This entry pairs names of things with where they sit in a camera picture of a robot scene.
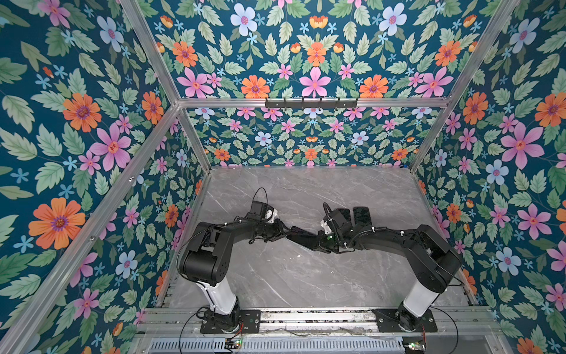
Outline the silver-edged black phone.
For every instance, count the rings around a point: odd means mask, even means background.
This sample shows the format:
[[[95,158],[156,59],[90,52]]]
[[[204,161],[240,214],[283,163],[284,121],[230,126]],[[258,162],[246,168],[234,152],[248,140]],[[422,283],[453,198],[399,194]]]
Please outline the silver-edged black phone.
[[[355,232],[371,230],[373,227],[371,214],[367,206],[355,206],[353,208],[354,228]]]

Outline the purple-edged phone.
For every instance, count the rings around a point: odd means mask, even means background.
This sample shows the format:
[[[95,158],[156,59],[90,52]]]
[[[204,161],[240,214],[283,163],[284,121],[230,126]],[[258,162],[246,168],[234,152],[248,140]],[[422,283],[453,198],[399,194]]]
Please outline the purple-edged phone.
[[[310,232],[299,227],[291,227],[286,238],[311,251],[324,252],[324,247],[321,245],[324,236],[325,234],[322,230]]]

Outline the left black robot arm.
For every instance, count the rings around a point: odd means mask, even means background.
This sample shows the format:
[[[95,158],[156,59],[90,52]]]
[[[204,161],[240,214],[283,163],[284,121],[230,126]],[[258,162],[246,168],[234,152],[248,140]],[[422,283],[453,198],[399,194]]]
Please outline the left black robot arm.
[[[209,325],[225,333],[240,329],[240,301],[226,278],[234,244],[244,240],[274,242],[289,231],[278,218],[237,218],[229,223],[201,222],[197,226],[177,261],[177,269],[181,277],[203,292],[208,301],[203,319]]]

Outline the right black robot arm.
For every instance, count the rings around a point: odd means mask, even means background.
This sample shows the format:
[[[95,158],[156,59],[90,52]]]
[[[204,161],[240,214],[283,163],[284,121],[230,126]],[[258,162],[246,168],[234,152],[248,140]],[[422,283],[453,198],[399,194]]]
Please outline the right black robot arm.
[[[377,250],[405,257],[416,281],[392,320],[404,331],[416,330],[461,268],[462,259],[455,249],[427,224],[394,230],[375,226],[366,207],[357,206],[351,215],[347,209],[331,209],[324,203],[323,211],[322,230],[314,241],[316,251],[340,254]]]

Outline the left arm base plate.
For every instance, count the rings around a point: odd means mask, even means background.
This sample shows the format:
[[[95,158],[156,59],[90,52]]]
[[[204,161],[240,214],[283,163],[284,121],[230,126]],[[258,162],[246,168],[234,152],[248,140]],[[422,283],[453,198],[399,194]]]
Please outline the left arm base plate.
[[[220,315],[206,311],[200,326],[201,334],[259,333],[261,311],[238,310],[233,314]]]

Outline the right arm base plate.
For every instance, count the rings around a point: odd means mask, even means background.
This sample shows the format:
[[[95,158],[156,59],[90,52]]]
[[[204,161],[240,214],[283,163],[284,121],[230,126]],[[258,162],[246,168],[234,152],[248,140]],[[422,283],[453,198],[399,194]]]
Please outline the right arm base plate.
[[[438,327],[431,310],[427,310],[422,317],[416,317],[403,307],[381,308],[371,311],[376,316],[376,323],[381,333],[436,333]]]

